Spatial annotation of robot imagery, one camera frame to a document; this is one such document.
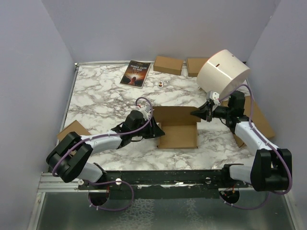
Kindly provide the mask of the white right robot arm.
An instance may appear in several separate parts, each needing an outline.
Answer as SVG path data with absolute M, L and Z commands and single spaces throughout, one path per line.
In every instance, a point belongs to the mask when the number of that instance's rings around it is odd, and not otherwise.
M 237 181 L 251 185 L 256 191 L 284 193 L 292 186 L 292 154 L 280 149 L 261 134 L 252 120 L 244 114 L 244 93 L 230 94 L 228 105 L 216 105 L 208 98 L 198 110 L 190 114 L 210 122 L 214 118 L 225 120 L 230 131 L 240 138 L 255 155 L 252 166 L 226 164 L 220 176 L 221 184 L 232 187 Z

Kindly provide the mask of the Three Days To See book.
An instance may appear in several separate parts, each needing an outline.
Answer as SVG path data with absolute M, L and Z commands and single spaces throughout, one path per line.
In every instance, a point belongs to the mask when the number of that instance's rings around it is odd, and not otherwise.
M 131 60 L 120 84 L 142 89 L 151 63 Z

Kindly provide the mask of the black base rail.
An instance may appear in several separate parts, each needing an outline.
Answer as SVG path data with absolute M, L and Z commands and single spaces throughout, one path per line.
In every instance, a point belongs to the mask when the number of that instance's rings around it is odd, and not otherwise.
M 218 199 L 219 191 L 230 192 L 247 188 L 241 181 L 227 183 L 221 170 L 166 170 L 166 171 L 107 171 L 99 182 L 111 182 L 110 185 L 93 185 L 85 182 L 79 190 L 90 193 L 107 192 L 111 199 L 130 199 L 131 189 L 125 185 L 113 183 L 116 179 L 130 184 L 135 199 L 176 199 L 207 198 Z

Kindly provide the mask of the white cylindrical drum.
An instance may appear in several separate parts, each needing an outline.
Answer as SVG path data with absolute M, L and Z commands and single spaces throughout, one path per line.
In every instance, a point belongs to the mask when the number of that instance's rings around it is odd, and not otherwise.
M 250 68 L 227 49 L 209 58 L 200 69 L 196 82 L 205 92 L 225 98 L 250 75 Z

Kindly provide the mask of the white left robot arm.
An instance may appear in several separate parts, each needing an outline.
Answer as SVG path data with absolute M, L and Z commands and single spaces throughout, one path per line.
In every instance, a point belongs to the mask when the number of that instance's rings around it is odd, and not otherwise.
M 165 135 L 154 117 L 145 116 L 145 112 L 133 110 L 124 122 L 101 135 L 80 136 L 72 131 L 47 156 L 46 162 L 54 176 L 65 183 L 81 179 L 101 189 L 106 183 L 106 172 L 98 164 L 88 162 L 92 154 L 123 148 L 134 137 L 151 139 Z

